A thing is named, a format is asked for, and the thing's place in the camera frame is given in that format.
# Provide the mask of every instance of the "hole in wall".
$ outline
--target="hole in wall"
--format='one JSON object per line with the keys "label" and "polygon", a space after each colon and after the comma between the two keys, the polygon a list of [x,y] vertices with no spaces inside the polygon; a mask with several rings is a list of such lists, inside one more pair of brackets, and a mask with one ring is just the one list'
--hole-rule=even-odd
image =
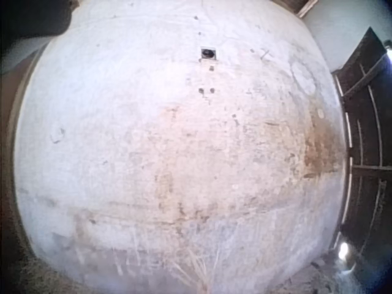
{"label": "hole in wall", "polygon": [[216,60],[216,50],[212,48],[202,48],[202,58]]}

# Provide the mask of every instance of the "brown stain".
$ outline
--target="brown stain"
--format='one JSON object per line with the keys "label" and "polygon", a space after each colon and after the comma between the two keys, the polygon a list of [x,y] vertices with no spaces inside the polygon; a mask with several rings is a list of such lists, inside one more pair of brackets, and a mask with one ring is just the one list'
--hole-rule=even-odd
{"label": "brown stain", "polygon": [[[331,121],[326,118],[320,118],[318,115],[318,109],[324,109],[325,98],[321,94],[321,85],[318,79],[314,77],[314,73],[310,67],[303,61],[303,59],[293,57],[290,61],[290,67],[294,63],[299,63],[311,74],[311,78],[315,85],[315,91],[313,94],[307,94],[302,88],[301,83],[296,79],[293,69],[292,77],[298,90],[308,98],[309,105],[304,108],[304,105],[297,105],[299,111],[306,115],[309,112],[310,122],[304,124],[304,167],[303,178],[312,179],[318,178],[324,173],[332,173],[336,171],[336,165],[339,163],[339,134],[333,127]],[[289,93],[294,102],[296,97],[293,93]]]}
{"label": "brown stain", "polygon": [[311,100],[311,124],[305,133],[304,178],[311,179],[336,171],[338,134],[327,119],[319,118],[317,109],[323,105],[317,99]]}

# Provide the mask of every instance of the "scratch mark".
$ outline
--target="scratch mark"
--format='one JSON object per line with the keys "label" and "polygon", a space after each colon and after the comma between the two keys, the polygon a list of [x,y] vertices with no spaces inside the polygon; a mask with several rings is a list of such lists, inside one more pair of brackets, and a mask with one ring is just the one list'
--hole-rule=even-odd
{"label": "scratch mark", "polygon": [[85,259],[83,258],[83,255],[81,254],[81,252],[79,251],[78,247],[75,247],[75,251],[76,251],[76,255],[78,257],[79,263],[81,265],[85,265]]}
{"label": "scratch mark", "polygon": [[119,276],[123,276],[124,272],[123,272],[123,269],[121,268],[121,265],[120,265],[120,262],[118,260],[116,251],[113,248],[111,250],[113,251],[113,256],[115,258],[115,265],[117,267],[117,273],[118,273]]}
{"label": "scratch mark", "polygon": [[139,255],[139,251],[138,251],[138,241],[136,239],[135,228],[132,230],[132,233],[134,234],[134,247],[135,247],[135,253],[136,253],[136,258],[137,258],[137,264],[140,266],[140,255]]}
{"label": "scratch mark", "polygon": [[263,58],[268,54],[268,52],[270,52],[269,50],[267,50],[262,57],[260,57],[260,60],[263,60]]}
{"label": "scratch mark", "polygon": [[130,276],[132,276],[132,277],[135,277],[136,274],[135,274],[134,271],[132,271],[131,268],[130,268],[130,261],[129,261],[129,254],[128,254],[128,252],[127,252],[127,258],[126,258],[125,264],[126,264],[126,268],[127,268],[128,274],[129,274]]}
{"label": "scratch mark", "polygon": [[279,124],[276,124],[275,122],[265,122],[265,124],[273,127],[279,127]]}

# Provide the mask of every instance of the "dry grass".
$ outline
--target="dry grass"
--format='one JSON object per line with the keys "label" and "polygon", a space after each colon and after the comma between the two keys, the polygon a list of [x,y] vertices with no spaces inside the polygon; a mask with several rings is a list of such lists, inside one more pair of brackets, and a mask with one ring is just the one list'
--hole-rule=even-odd
{"label": "dry grass", "polygon": [[178,271],[176,277],[190,288],[196,288],[198,294],[211,294],[219,251],[217,251],[211,271],[207,270],[203,258],[196,256],[191,250],[188,250],[188,254],[190,260],[189,270],[182,268],[177,263],[173,263],[173,267]]}

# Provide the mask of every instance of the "rust stain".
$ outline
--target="rust stain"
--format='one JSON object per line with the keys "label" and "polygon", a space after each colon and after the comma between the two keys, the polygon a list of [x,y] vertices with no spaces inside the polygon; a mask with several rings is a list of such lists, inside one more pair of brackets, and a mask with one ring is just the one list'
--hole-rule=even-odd
{"label": "rust stain", "polygon": [[315,178],[323,173],[335,172],[338,163],[338,135],[328,120],[319,118],[317,109],[323,107],[318,104],[317,99],[311,99],[311,124],[305,133],[304,178]]}

